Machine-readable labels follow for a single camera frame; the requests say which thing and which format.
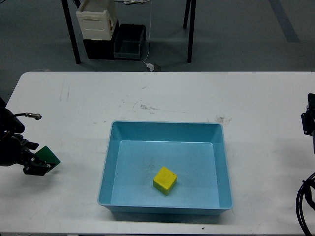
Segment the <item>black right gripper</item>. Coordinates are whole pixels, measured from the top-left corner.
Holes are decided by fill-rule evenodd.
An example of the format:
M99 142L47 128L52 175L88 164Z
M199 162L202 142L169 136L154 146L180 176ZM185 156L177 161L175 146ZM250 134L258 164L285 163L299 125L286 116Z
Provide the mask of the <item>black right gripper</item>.
M306 111L301 114L303 132L312 136L313 148L315 148L315 94L308 94L308 105Z

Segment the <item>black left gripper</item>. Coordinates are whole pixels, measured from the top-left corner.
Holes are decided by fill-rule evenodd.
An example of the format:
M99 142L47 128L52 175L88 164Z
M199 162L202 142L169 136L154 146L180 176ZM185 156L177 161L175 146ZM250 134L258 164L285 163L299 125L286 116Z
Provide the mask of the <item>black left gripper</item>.
M56 167L56 157L44 160L32 157L28 161L22 159L22 150L36 150L38 146L38 143L23 139L20 134L8 136L0 141L0 165L7 167L19 164L24 166L26 175L44 176Z

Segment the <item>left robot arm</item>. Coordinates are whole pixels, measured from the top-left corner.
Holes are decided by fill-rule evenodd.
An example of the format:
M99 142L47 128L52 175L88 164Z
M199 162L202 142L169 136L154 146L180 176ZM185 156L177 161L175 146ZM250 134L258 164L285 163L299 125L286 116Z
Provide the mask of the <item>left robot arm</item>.
M6 108L6 103L0 100L0 165L12 166L19 164L23 166L26 175L44 176L57 165L60 160L47 147L44 146L33 153L39 147L38 143L25 139L22 133L25 126L18 117L29 117L40 120L42 116L35 113L13 114Z

